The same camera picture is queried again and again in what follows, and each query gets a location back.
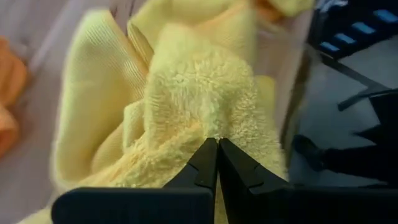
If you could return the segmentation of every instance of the yellow towel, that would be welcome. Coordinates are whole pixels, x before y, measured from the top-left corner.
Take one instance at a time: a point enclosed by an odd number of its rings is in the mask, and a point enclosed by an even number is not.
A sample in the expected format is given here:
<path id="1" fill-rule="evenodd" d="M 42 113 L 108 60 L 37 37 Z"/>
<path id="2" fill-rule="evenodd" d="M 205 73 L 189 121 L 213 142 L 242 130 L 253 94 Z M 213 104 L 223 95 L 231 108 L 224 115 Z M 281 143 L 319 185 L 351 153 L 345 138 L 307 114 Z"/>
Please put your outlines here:
<path id="1" fill-rule="evenodd" d="M 162 187 L 208 137 L 230 138 L 285 177 L 273 81 L 252 74 L 249 1 L 150 0 L 127 28 L 125 37 L 108 11 L 90 11 L 75 34 L 52 156 L 59 193 Z M 216 223 L 226 223 L 220 193 Z"/>

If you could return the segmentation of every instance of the orange towel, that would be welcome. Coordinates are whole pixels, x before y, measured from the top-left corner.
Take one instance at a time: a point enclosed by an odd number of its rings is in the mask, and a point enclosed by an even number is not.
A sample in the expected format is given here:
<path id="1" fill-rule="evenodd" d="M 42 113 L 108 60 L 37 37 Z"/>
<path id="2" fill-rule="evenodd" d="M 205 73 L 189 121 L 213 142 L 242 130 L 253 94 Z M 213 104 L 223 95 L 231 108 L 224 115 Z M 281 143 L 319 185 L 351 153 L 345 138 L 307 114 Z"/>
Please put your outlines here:
<path id="1" fill-rule="evenodd" d="M 18 138 L 17 122 L 7 109 L 17 101 L 26 82 L 26 66 L 0 37 L 0 157 Z"/>
<path id="2" fill-rule="evenodd" d="M 272 6 L 268 0 L 255 0 L 257 15 L 268 22 L 277 22 L 282 18 L 282 13 Z"/>

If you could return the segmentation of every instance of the cloth pile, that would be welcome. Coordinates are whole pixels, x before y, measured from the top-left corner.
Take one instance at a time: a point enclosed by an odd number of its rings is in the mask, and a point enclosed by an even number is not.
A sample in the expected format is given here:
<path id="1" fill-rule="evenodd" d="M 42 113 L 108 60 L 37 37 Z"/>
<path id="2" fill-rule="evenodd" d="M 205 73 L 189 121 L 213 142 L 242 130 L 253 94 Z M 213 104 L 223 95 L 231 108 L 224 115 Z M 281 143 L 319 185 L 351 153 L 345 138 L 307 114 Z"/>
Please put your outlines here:
<path id="1" fill-rule="evenodd" d="M 149 0 L 127 33 L 100 9 L 77 28 L 52 154 L 58 194 L 162 187 L 206 138 L 229 138 L 285 178 L 274 81 L 252 71 L 256 11 L 249 1 Z M 49 208 L 21 221 L 50 222 Z M 215 223 L 227 223 L 221 189 Z"/>

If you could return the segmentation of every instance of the person's foot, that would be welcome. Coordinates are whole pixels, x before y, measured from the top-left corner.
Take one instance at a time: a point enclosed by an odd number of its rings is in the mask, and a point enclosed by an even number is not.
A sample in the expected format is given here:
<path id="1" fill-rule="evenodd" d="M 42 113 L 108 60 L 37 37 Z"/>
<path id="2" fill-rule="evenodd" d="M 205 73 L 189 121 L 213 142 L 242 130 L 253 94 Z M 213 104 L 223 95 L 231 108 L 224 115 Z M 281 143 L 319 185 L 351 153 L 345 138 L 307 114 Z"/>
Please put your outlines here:
<path id="1" fill-rule="evenodd" d="M 323 150 L 319 149 L 311 139 L 297 134 L 293 138 L 292 147 L 307 160 L 309 166 L 313 170 L 321 171 L 325 169 L 322 162 Z"/>

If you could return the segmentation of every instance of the blue light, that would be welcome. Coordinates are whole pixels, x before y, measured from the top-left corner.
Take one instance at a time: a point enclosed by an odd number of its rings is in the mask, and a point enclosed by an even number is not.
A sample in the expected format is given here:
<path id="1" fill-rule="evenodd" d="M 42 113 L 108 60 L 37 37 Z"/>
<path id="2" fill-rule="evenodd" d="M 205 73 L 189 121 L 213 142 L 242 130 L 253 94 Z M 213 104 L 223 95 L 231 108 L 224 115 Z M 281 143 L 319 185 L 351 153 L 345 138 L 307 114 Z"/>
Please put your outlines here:
<path id="1" fill-rule="evenodd" d="M 336 34 L 335 37 L 339 40 L 346 42 L 347 44 L 353 44 L 356 42 L 356 40 L 352 39 L 351 37 L 348 37 L 343 33 Z"/>
<path id="2" fill-rule="evenodd" d="M 369 27 L 368 25 L 366 25 L 363 22 L 356 22 L 351 26 L 365 34 L 372 34 L 376 31 L 375 29 L 373 29 L 372 27 Z"/>
<path id="3" fill-rule="evenodd" d="M 336 52 L 336 51 L 340 50 L 338 47 L 334 46 L 333 44 L 331 44 L 329 42 L 322 42 L 320 45 L 326 49 L 331 50 L 332 52 Z"/>
<path id="4" fill-rule="evenodd" d="M 373 14 L 377 16 L 380 20 L 387 23 L 398 22 L 398 16 L 385 9 L 376 10 L 373 12 Z"/>

